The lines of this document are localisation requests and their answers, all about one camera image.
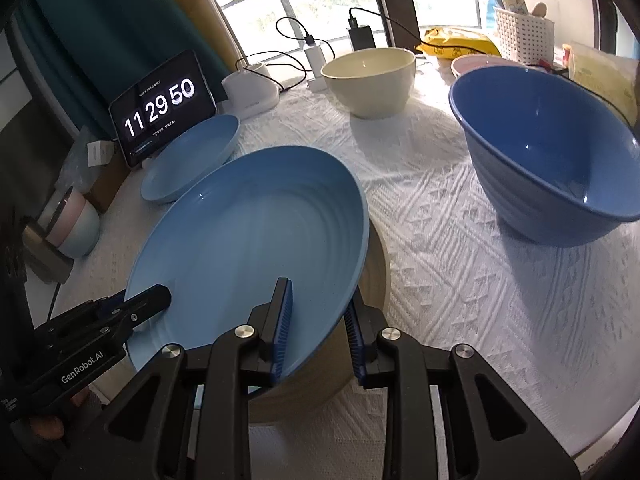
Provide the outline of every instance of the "blue bowl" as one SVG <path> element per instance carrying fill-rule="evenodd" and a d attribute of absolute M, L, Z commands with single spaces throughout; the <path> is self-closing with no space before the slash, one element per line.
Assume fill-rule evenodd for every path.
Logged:
<path fill-rule="evenodd" d="M 507 224 L 573 247 L 640 218 L 640 148 L 598 99 L 560 76 L 497 66 L 451 87 L 478 180 Z"/>
<path fill-rule="evenodd" d="M 191 186 L 217 170 L 238 145 L 240 121 L 216 115 L 196 124 L 171 142 L 146 171 L 140 195 L 166 203 L 178 200 Z"/>

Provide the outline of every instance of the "black bracket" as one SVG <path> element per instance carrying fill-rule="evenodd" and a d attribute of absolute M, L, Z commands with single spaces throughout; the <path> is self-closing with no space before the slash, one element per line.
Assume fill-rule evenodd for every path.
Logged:
<path fill-rule="evenodd" d="M 279 278 L 247 325 L 185 351 L 165 345 L 133 377 L 55 469 L 54 480 L 251 478 L 248 386 L 273 386 L 282 370 L 292 301 Z M 187 446 L 204 384 L 196 459 Z"/>
<path fill-rule="evenodd" d="M 128 301 L 124 291 L 87 301 L 40 325 L 24 365 L 2 368 L 0 417 L 64 412 L 73 395 L 126 355 L 134 327 L 170 303 L 169 289 L 156 285 Z"/>
<path fill-rule="evenodd" d="M 423 346 L 353 297 L 345 322 L 354 373 L 388 389 L 383 479 L 438 478 L 430 385 L 438 386 L 450 479 L 579 480 L 574 461 L 470 345 Z"/>

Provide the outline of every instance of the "plate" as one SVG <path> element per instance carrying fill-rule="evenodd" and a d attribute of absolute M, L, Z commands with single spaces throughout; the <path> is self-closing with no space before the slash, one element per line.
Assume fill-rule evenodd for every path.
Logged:
<path fill-rule="evenodd" d="M 522 63 L 505 59 L 498 56 L 488 56 L 487 54 L 469 54 L 468 56 L 460 56 L 451 63 L 451 71 L 456 78 L 461 75 L 476 70 L 478 68 L 486 68 L 488 66 L 519 66 L 525 67 Z"/>
<path fill-rule="evenodd" d="M 216 115 L 189 128 L 156 157 L 146 171 L 140 195 L 173 202 L 204 176 L 222 166 L 238 145 L 240 121 Z"/>
<path fill-rule="evenodd" d="M 288 376 L 340 320 L 368 238 L 360 184 L 329 153 L 281 146 L 225 164 L 169 209 L 138 255 L 126 299 L 161 283 L 172 304 L 129 339 L 133 365 L 140 370 L 167 343 L 210 344 L 245 323 L 285 276 L 293 284 Z"/>
<path fill-rule="evenodd" d="M 389 256 L 380 228 L 369 221 L 369 245 L 360 275 L 365 304 L 388 313 L 391 295 Z M 344 322 L 340 321 L 318 350 L 295 373 L 249 401 L 249 424 L 275 424 L 304 416 L 334 397 L 353 379 Z"/>

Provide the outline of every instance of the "cream bowl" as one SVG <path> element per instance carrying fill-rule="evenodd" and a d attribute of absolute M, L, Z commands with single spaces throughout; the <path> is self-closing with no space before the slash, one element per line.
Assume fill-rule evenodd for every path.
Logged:
<path fill-rule="evenodd" d="M 401 112 L 415 80 L 415 56 L 404 48 L 366 48 L 337 57 L 322 75 L 353 115 L 381 119 Z"/>

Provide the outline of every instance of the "white plastic basket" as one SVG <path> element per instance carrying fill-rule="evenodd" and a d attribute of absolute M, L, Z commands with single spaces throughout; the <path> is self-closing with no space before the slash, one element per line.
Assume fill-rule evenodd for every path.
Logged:
<path fill-rule="evenodd" d="M 554 22 L 495 7 L 503 57 L 525 64 L 554 62 Z"/>

